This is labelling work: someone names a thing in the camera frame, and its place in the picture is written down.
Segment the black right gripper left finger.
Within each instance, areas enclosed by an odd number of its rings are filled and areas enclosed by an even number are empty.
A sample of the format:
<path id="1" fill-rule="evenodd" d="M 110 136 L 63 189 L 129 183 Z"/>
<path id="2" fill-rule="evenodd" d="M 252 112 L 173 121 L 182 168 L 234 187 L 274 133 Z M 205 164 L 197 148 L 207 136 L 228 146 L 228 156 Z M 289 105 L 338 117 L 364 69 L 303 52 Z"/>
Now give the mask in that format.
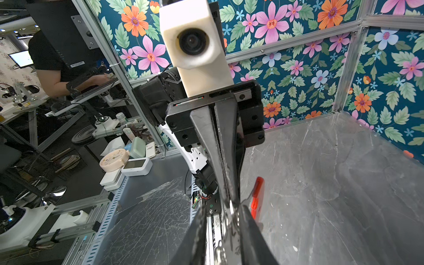
<path id="1" fill-rule="evenodd" d="M 169 265 L 205 264 L 206 226 L 206 209 L 201 206 Z"/>

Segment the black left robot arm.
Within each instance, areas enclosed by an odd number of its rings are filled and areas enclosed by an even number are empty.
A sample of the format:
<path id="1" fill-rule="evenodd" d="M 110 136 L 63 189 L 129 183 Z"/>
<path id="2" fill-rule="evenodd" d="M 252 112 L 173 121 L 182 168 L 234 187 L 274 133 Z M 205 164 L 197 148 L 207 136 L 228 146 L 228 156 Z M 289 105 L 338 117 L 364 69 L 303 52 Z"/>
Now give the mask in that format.
<path id="1" fill-rule="evenodd" d="M 170 130 L 176 147 L 201 145 L 214 178 L 201 188 L 218 189 L 224 204 L 240 204 L 240 173 L 246 148 L 265 141 L 261 87 L 255 80 L 187 97 L 176 68 L 165 68 L 133 90 L 148 121 Z"/>

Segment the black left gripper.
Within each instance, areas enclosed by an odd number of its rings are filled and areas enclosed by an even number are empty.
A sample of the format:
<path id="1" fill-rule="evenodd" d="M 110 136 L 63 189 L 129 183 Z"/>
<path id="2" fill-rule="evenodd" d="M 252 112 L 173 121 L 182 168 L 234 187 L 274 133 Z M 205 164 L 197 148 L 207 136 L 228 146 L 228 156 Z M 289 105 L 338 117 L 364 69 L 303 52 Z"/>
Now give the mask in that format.
<path id="1" fill-rule="evenodd" d="M 262 107 L 261 87 L 254 80 L 168 104 L 165 121 L 175 137 L 172 142 L 183 148 L 201 142 L 226 205 L 241 203 L 237 125 L 242 127 L 246 148 L 262 144 Z M 215 122 L 210 108 L 214 110 Z"/>

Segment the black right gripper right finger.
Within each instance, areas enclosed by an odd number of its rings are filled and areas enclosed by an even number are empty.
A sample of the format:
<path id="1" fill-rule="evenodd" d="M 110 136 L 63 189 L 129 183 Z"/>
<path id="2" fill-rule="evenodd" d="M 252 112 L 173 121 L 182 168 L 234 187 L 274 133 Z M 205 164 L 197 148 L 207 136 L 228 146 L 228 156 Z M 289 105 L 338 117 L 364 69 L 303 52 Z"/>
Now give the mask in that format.
<path id="1" fill-rule="evenodd" d="M 247 206 L 240 207 L 239 218 L 242 264 L 277 265 L 277 260 L 268 248 Z"/>

